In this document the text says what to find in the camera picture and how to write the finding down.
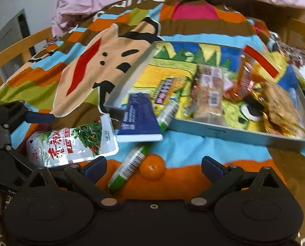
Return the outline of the white green pickle pouch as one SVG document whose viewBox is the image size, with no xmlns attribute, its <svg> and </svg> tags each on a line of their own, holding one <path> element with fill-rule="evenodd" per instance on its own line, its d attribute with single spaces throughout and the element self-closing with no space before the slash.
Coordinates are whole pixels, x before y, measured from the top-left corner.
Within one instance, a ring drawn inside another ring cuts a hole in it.
<svg viewBox="0 0 305 246">
<path fill-rule="evenodd" d="M 36 132 L 26 142 L 27 156 L 38 167 L 59 167 L 113 156 L 119 146 L 109 114 L 74 128 Z"/>
</svg>

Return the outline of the orange mandarin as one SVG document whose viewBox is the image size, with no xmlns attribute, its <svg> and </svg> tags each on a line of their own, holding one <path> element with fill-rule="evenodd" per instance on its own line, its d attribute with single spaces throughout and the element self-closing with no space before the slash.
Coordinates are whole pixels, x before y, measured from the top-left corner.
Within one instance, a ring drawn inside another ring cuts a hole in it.
<svg viewBox="0 0 305 246">
<path fill-rule="evenodd" d="M 147 180 L 157 180 L 165 173 L 165 161 L 157 154 L 148 154 L 139 167 L 141 176 Z"/>
</svg>

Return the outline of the blue small box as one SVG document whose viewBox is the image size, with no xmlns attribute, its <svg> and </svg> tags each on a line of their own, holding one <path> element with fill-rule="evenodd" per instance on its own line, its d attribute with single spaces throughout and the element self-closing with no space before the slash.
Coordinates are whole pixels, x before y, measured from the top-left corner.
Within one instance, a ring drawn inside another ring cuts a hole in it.
<svg viewBox="0 0 305 246">
<path fill-rule="evenodd" d="M 126 110 L 116 139 L 120 143 L 159 142 L 163 140 L 161 128 L 157 123 L 148 93 L 129 93 Z"/>
</svg>

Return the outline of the clear brown snack bar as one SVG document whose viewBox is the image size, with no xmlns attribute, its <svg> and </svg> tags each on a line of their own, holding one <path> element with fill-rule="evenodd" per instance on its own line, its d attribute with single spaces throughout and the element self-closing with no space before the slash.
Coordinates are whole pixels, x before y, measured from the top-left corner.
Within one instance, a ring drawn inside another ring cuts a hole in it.
<svg viewBox="0 0 305 246">
<path fill-rule="evenodd" d="M 212 117 L 221 117 L 221 101 L 224 91 L 223 70 L 216 66 L 198 64 L 198 86 L 195 91 L 194 119 L 211 121 Z"/>
</svg>

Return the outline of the green sausage stick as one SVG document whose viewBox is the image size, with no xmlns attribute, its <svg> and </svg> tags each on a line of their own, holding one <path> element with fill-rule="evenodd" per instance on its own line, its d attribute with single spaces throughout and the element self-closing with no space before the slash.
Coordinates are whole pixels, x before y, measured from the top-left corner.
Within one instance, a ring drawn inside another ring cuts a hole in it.
<svg viewBox="0 0 305 246">
<path fill-rule="evenodd" d="M 177 91 L 175 98 L 170 99 L 167 105 L 157 116 L 157 123 L 161 128 L 162 134 L 169 128 L 172 120 L 176 116 L 181 94 L 182 90 Z M 153 142 L 142 142 L 131 150 L 131 152 L 124 159 L 123 163 L 121 163 L 110 178 L 107 184 L 109 192 L 116 192 L 123 187 L 123 185 L 134 174 L 136 169 L 146 158 L 152 145 Z"/>
</svg>

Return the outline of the yellow green snack packet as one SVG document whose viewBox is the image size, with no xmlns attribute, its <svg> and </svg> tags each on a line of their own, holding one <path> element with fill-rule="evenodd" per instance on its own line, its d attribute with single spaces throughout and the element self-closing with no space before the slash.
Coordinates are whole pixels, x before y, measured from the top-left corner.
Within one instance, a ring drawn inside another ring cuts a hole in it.
<svg viewBox="0 0 305 246">
<path fill-rule="evenodd" d="M 182 91 L 188 81 L 187 76 L 166 76 L 158 84 L 152 102 L 155 107 L 161 108 L 167 105 L 169 99 L 175 99 L 179 91 Z"/>
</svg>

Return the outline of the orange red chicken feet pack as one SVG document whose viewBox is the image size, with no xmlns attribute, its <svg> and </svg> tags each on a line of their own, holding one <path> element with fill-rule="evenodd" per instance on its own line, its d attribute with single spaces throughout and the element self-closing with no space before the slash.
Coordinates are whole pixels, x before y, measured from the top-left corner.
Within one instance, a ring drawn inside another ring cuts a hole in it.
<svg viewBox="0 0 305 246">
<path fill-rule="evenodd" d="M 288 58 L 284 53 L 265 52 L 246 45 L 240 55 L 237 77 L 231 88 L 224 91 L 224 98 L 241 102 L 261 82 L 278 83 L 287 71 Z"/>
</svg>

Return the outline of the metal tray with dinosaur picture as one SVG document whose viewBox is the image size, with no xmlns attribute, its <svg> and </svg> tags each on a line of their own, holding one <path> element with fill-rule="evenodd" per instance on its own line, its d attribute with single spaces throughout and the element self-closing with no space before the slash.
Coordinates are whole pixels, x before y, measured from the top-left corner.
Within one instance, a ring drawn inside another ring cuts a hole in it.
<svg viewBox="0 0 305 246">
<path fill-rule="evenodd" d="M 121 122 L 120 142 L 161 140 L 139 117 L 139 102 L 173 131 L 305 149 L 305 97 L 278 52 L 251 45 L 153 43 L 104 104 Z"/>
</svg>

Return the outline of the colourful cartoon blanket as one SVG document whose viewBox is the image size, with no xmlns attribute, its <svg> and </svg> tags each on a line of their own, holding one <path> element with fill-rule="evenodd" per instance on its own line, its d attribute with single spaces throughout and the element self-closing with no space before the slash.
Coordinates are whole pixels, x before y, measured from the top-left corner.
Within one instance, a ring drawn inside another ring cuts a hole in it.
<svg viewBox="0 0 305 246">
<path fill-rule="evenodd" d="M 194 41 L 217 46 L 242 46 L 247 41 L 265 48 L 266 22 L 240 12 L 243 8 L 270 5 L 253 0 L 120 0 L 75 22 L 75 30 L 25 63 L 0 87 L 0 104 L 24 100 L 39 112 L 55 113 L 51 125 L 22 123 L 12 134 L 12 144 L 26 151 L 26 140 L 36 131 L 74 127 L 99 116 L 98 103 L 107 98 L 99 89 L 87 89 L 83 96 L 71 89 L 84 75 L 75 71 L 92 39 L 111 32 L 111 40 L 127 32 L 145 32 L 149 17 L 160 25 L 163 42 Z M 151 152 L 161 156 L 167 168 L 157 180 L 135 174 L 120 191 L 120 198 L 184 199 L 209 186 L 199 168 L 209 155 L 225 164 L 237 164 L 251 171 L 272 167 L 284 180 L 304 211 L 298 243 L 305 245 L 305 151 L 302 153 L 236 143 L 168 131 Z"/>
</svg>

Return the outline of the floral white quilt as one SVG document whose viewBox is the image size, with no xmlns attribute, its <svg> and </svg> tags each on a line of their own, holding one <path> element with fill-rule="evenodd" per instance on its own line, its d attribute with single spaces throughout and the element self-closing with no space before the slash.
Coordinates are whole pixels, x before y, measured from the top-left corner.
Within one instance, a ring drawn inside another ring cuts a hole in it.
<svg viewBox="0 0 305 246">
<path fill-rule="evenodd" d="M 300 87 L 305 96 L 305 49 L 292 47 L 283 43 L 280 36 L 275 32 L 269 32 L 270 38 L 267 42 L 269 51 L 278 51 L 285 56 L 287 64 L 291 65 L 296 73 Z"/>
</svg>

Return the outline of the grey wall cabinet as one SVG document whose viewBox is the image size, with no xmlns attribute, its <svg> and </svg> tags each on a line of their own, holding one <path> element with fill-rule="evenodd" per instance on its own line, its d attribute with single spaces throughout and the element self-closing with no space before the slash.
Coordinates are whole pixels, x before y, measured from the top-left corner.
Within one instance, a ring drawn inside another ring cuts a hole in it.
<svg viewBox="0 0 305 246">
<path fill-rule="evenodd" d="M 30 31 L 27 25 L 25 10 L 22 9 L 0 30 L 0 52 L 28 36 L 30 36 Z M 2 81 L 5 82 L 23 64 L 24 61 L 21 55 L 18 55 L 3 65 L 0 68 Z"/>
</svg>

